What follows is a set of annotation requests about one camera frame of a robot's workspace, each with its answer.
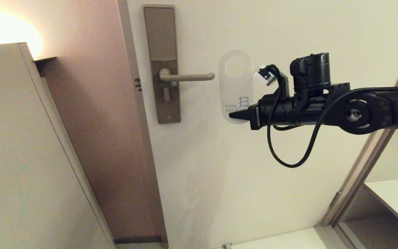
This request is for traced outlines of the blue do-not-disturb door hanger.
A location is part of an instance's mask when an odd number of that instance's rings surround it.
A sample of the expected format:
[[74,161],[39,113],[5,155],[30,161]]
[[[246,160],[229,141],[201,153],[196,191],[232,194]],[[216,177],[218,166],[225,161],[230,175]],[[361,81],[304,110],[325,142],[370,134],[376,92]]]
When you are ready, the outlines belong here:
[[252,59],[240,49],[227,52],[218,65],[220,106],[223,118],[232,124],[241,125],[246,120],[230,118],[231,112],[248,109],[253,104]]

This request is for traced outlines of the closet base board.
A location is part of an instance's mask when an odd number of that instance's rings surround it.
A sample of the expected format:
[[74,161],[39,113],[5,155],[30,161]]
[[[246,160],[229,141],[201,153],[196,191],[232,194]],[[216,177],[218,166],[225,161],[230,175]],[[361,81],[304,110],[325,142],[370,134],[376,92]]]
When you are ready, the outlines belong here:
[[340,222],[333,228],[347,249],[398,249],[395,216]]

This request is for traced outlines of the brown skirting board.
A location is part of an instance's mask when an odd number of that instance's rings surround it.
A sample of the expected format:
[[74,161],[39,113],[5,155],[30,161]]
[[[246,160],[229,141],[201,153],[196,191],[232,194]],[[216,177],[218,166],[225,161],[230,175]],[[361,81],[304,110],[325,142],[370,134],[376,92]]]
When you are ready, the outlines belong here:
[[138,236],[114,239],[115,244],[145,244],[164,242],[161,236]]

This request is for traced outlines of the brown door lock plate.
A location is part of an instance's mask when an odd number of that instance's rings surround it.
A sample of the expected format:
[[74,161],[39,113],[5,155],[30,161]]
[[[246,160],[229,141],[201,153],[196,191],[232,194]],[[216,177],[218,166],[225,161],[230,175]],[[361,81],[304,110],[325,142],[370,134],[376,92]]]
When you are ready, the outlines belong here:
[[175,7],[143,5],[147,34],[154,101],[158,123],[180,123],[179,83],[161,80],[159,72],[167,69],[178,73]]

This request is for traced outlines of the beige cabinet panel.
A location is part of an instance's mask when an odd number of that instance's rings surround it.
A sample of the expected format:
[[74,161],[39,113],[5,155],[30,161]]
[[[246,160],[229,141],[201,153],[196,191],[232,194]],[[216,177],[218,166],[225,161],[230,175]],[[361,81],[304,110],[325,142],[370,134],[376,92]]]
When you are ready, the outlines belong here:
[[26,43],[0,45],[0,249],[115,249]]

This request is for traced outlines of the white room door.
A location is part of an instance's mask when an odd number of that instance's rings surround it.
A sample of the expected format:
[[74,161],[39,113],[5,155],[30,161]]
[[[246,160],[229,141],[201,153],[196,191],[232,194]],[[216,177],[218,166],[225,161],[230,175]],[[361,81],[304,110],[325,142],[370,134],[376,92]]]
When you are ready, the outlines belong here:
[[322,126],[308,161],[280,165],[266,129],[230,123],[219,80],[181,82],[181,122],[159,124],[143,6],[175,7],[180,74],[219,74],[220,59],[248,52],[252,73],[330,54],[332,83],[393,86],[398,0],[127,0],[170,249],[211,249],[316,225],[368,135]]

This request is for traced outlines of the small closet frame bracket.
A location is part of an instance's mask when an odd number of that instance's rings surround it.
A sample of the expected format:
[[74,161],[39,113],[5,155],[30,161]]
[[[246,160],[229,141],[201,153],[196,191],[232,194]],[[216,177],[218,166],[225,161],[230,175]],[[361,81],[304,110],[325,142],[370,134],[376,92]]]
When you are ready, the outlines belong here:
[[341,196],[341,194],[342,194],[342,191],[341,191],[341,190],[339,190],[339,191],[336,192],[336,194],[334,195],[332,201],[330,202],[330,205],[329,205],[330,208],[331,208],[333,205],[336,204],[336,202],[338,201],[338,198]]

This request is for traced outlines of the dark brown wall ledge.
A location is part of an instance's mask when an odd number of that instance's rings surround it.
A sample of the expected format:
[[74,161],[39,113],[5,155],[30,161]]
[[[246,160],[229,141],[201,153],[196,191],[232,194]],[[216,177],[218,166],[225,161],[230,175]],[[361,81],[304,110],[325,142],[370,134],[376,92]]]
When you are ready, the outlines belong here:
[[35,63],[35,66],[38,70],[40,77],[45,77],[44,70],[45,70],[46,65],[49,62],[55,60],[56,58],[57,58],[56,56],[33,58],[33,62]]

